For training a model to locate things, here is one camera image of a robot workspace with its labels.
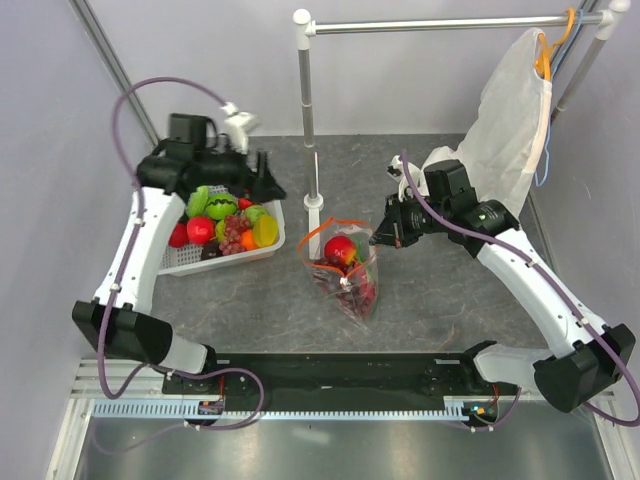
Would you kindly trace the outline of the clear zip top bag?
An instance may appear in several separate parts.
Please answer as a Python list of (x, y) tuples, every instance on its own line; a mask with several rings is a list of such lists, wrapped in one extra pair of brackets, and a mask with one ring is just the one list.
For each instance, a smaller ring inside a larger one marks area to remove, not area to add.
[(370, 243), (372, 234), (363, 221), (331, 217), (297, 246), (313, 284), (360, 324), (373, 315), (379, 300), (378, 248)]

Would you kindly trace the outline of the red yellow apple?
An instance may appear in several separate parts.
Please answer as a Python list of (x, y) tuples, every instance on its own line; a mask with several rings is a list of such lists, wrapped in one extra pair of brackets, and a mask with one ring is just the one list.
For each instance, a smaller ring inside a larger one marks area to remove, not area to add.
[(356, 255), (356, 244), (346, 235), (333, 236), (324, 245), (324, 257), (342, 266), (351, 265)]

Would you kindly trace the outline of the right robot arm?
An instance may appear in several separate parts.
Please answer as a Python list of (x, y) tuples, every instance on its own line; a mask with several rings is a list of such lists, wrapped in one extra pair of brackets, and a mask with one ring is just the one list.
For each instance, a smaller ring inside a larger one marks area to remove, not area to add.
[(423, 168), (397, 155), (387, 168), (398, 190), (385, 199), (371, 244), (397, 249), (443, 233), (493, 273), (534, 321), (546, 346), (512, 348), (487, 341), (458, 368), (467, 392), (492, 383), (537, 390), (569, 413), (620, 380), (639, 386), (627, 364), (636, 339), (624, 324), (609, 326), (584, 305), (541, 259), (518, 220), (497, 200), (478, 199), (466, 168), (455, 159)]

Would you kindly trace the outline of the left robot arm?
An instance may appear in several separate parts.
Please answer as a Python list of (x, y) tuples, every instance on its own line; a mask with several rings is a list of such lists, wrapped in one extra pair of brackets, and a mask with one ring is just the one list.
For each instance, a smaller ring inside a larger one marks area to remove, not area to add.
[(108, 272), (90, 301), (77, 302), (72, 319), (95, 348), (99, 369), (106, 359), (137, 361), (185, 372), (185, 382), (208, 393), (219, 382), (212, 348), (188, 341), (151, 316), (152, 297), (170, 235), (200, 186), (223, 187), (256, 203), (285, 199), (265, 152), (249, 162), (248, 133), (255, 117), (225, 106), (227, 140), (211, 146), (209, 118), (173, 114), (170, 136), (134, 170), (132, 211)]

